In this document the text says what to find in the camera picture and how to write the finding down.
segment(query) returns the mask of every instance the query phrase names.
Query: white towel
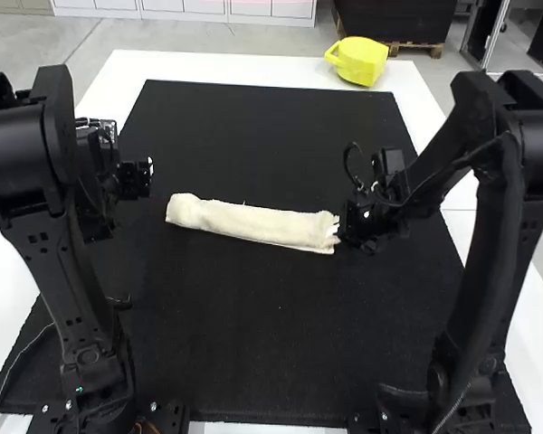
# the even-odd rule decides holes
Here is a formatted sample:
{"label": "white towel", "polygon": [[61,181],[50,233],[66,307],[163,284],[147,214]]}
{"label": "white towel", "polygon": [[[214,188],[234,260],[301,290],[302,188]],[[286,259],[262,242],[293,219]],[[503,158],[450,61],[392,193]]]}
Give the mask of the white towel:
{"label": "white towel", "polygon": [[328,211],[271,210],[176,193],[167,205],[165,220],[184,228],[326,255],[334,253],[339,243],[335,235],[339,217]]}

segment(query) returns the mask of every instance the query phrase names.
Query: black mat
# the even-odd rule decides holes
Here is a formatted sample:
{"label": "black mat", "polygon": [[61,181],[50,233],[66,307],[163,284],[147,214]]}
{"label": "black mat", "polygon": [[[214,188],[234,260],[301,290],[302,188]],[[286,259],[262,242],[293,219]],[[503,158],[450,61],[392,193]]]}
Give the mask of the black mat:
{"label": "black mat", "polygon": [[[122,206],[122,231],[90,251],[103,287],[134,297],[122,320],[142,400],[177,396],[199,420],[342,426],[354,409],[375,410],[378,382],[424,387],[462,274],[440,215],[373,258],[164,223],[173,192],[340,212],[349,140],[415,157],[391,94],[149,81],[120,139],[124,158],[154,157],[153,197]],[[48,321],[38,302],[14,353]],[[57,345],[43,343],[2,410],[32,412],[61,395]],[[501,420],[524,424],[503,384]]]}

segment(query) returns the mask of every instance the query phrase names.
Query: white table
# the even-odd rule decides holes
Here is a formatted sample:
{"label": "white table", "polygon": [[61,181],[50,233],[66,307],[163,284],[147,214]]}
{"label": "white table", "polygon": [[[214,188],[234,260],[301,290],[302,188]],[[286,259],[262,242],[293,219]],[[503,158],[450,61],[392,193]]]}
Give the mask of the white table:
{"label": "white table", "polygon": [[[76,115],[113,118],[119,128],[123,127],[147,79],[361,90],[341,80],[327,63],[316,58],[115,51],[77,107]],[[389,61],[372,90],[394,93],[414,147],[422,152],[445,117],[414,64]],[[472,236],[476,185],[476,180],[468,176],[443,204],[443,217],[462,260],[466,259]],[[0,234],[0,368],[37,293],[24,262]],[[506,363],[533,433],[543,434],[543,280],[533,265],[511,322]],[[0,416],[0,433],[22,434],[29,422],[28,416]],[[193,423],[191,430],[209,434],[345,432],[224,423]]]}

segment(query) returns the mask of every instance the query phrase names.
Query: gray floor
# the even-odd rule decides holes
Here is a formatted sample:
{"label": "gray floor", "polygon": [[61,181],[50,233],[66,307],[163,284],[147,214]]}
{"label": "gray floor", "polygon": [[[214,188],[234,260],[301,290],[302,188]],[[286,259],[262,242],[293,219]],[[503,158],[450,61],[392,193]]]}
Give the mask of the gray floor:
{"label": "gray floor", "polygon": [[[29,88],[39,66],[64,62],[71,69],[79,101],[115,49],[322,56],[338,36],[329,3],[319,1],[318,22],[312,29],[4,14],[0,15],[0,71],[18,89]],[[454,74],[471,68],[458,53],[464,28],[465,22],[453,23],[438,61],[419,51],[401,51],[399,56],[415,62],[447,114],[453,106],[449,85]],[[521,28],[510,23],[501,35],[490,71],[542,71],[525,54],[529,39]],[[535,263],[543,277],[543,239]]]}

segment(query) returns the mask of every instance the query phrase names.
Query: yellow plastic container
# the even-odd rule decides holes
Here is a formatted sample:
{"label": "yellow plastic container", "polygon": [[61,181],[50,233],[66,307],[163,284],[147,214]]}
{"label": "yellow plastic container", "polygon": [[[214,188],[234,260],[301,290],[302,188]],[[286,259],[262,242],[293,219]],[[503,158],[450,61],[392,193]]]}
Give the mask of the yellow plastic container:
{"label": "yellow plastic container", "polygon": [[362,86],[376,83],[384,71],[387,58],[386,45],[361,36],[344,38],[324,54],[324,59],[337,66],[341,78]]}

